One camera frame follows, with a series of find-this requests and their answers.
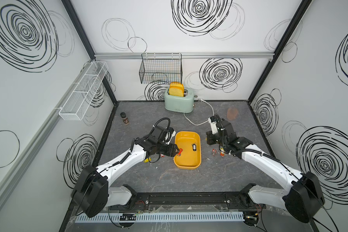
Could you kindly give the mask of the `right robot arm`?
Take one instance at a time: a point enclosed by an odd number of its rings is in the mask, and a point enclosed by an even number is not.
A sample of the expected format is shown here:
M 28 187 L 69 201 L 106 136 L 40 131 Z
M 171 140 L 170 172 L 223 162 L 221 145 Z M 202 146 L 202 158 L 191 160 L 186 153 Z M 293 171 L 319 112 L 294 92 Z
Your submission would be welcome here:
M 286 210 L 302 223 L 309 223 L 325 204 L 319 179 L 312 172 L 303 173 L 289 167 L 244 137 L 208 131 L 206 141 L 209 145 L 218 144 L 224 153 L 254 165 L 281 186 L 274 189 L 250 184 L 245 190 L 253 203 Z

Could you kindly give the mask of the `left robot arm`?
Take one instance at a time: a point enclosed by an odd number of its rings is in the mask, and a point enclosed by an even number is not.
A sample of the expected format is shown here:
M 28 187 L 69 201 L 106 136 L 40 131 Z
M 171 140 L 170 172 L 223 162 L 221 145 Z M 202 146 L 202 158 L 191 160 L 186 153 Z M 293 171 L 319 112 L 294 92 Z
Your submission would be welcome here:
M 81 172 L 72 192 L 72 199 L 89 218 L 99 214 L 105 207 L 128 205 L 135 191 L 127 186 L 111 185 L 123 173 L 153 155 L 175 157 L 181 153 L 176 144 L 148 139 L 133 139 L 128 150 L 97 167 L 87 166 Z

